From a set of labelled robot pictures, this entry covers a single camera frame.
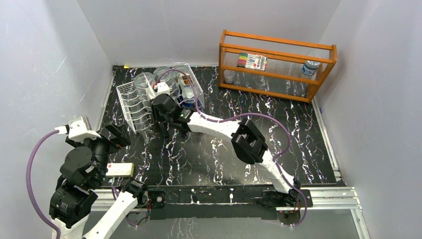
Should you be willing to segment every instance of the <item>wooden frame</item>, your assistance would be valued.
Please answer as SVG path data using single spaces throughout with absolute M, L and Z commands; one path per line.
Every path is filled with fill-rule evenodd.
M 314 57 L 314 56 L 300 55 L 296 53 L 279 52 L 279 51 L 274 51 L 274 50 L 266 50 L 266 49 L 249 47 L 249 46 L 229 44 L 225 42 L 226 36 L 240 37 L 240 38 L 247 38 L 247 39 L 260 40 L 260 41 L 268 41 L 268 42 L 288 44 L 288 45 L 293 45 L 293 46 L 301 46 L 301 47 L 309 47 L 309 48 L 316 48 L 320 50 L 326 50 L 326 51 L 329 51 L 329 57 L 320 58 L 320 57 Z M 307 60 L 318 61 L 321 64 L 314 80 L 307 79 L 305 77 L 302 78 L 300 76 L 298 77 L 298 76 L 283 75 L 283 74 L 272 73 L 272 72 L 267 72 L 267 71 L 260 71 L 260 70 L 253 70 L 253 69 L 224 65 L 224 59 L 225 59 L 226 53 L 239 54 L 240 52 L 259 54 L 259 55 L 266 56 L 269 59 L 294 62 L 294 63 L 300 63 L 300 64 L 304 64 L 304 62 Z M 258 93 L 258 94 L 263 94 L 263 95 L 281 97 L 281 98 L 286 98 L 289 100 L 310 103 L 312 99 L 314 98 L 315 94 L 317 93 L 317 91 L 319 90 L 319 88 L 321 87 L 321 85 L 323 84 L 323 82 L 325 81 L 325 79 L 327 78 L 328 74 L 331 72 L 336 62 L 337 62 L 336 45 L 332 45 L 332 46 L 322 45 L 322 44 L 316 44 L 316 43 L 294 41 L 294 40 L 281 39 L 281 38 L 276 38 L 276 37 L 259 36 L 259 35 L 223 30 L 223 33 L 220 39 L 220 44 L 219 44 L 218 86 L 234 89 L 234 90 L 247 91 L 247 92 L 252 92 L 252 93 Z M 268 76 L 268 77 L 273 77 L 273 78 L 306 83 L 308 85 L 307 94 L 306 94 L 306 97 L 300 97 L 300 96 L 292 96 L 292 95 L 286 95 L 286 94 L 281 94 L 281 93 L 276 93 L 276 92 L 269 92 L 269 91 L 263 91 L 263 90 L 242 87 L 242 86 L 226 84 L 223 81 L 224 70 L 246 72 L 246 73 L 251 73 L 251 74 L 257 74 L 257 75 L 263 75 L 263 76 Z

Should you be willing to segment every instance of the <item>white wall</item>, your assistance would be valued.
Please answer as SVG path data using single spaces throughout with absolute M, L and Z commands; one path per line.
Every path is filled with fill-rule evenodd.
M 421 238 L 421 8 L 343 0 L 321 40 L 338 49 L 322 116 L 372 238 Z
M 113 65 L 218 64 L 223 29 L 318 42 L 340 0 L 78 0 Z
M 28 157 L 42 136 L 74 116 L 96 124 L 111 64 L 76 0 L 2 0 L 0 79 L 1 238 L 51 238 L 26 192 Z M 64 139 L 48 139 L 33 164 L 34 193 L 45 214 L 71 150 Z

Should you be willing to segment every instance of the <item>marble floor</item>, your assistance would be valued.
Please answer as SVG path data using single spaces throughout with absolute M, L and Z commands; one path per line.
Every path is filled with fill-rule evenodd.
M 103 122 L 124 122 L 116 86 L 132 81 L 141 72 L 155 68 L 114 68 L 114 79 Z M 205 113 L 226 119 L 245 112 L 270 115 L 288 129 L 292 147 L 276 159 L 301 183 L 336 183 L 333 169 L 312 105 L 269 96 L 217 87 L 217 67 L 192 67 L 205 95 Z M 272 153 L 287 144 L 283 130 L 267 119 L 252 118 L 261 130 Z M 236 185 L 267 184 L 255 166 L 240 161 L 231 143 L 200 133 L 185 137 L 170 128 L 169 139 L 158 128 L 151 141 L 129 130 L 131 146 L 110 157 L 111 162 L 133 162 L 136 179 L 147 185 Z M 110 179 L 117 185 L 121 178 Z

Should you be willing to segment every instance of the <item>orange wooden shelf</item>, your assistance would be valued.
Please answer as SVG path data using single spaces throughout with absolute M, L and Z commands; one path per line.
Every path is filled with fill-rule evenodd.
M 237 60 L 241 52 L 266 56 L 268 59 L 266 71 L 237 67 Z M 302 65 L 307 60 L 321 63 L 317 73 L 312 77 L 301 72 Z M 219 45 L 218 86 L 310 103 L 336 62 L 337 49 L 335 45 L 322 45 L 224 30 Z M 302 88 L 306 88 L 306 91 L 296 93 L 301 95 L 294 95 L 287 91 L 281 92 L 280 87 L 278 90 L 272 91 L 271 87 L 262 90 L 226 84 L 223 81 L 224 70 L 242 73 L 242 77 L 245 74 L 260 75 L 266 82 L 271 82 L 272 86 L 276 86 L 275 88 L 282 83 L 297 82 L 301 84 Z

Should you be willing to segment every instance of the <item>pack of colored markers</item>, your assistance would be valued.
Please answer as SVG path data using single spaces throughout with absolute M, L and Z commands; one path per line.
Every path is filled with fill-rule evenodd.
M 241 52 L 239 54 L 239 60 L 237 60 L 237 66 L 265 71 L 267 69 L 267 57 Z

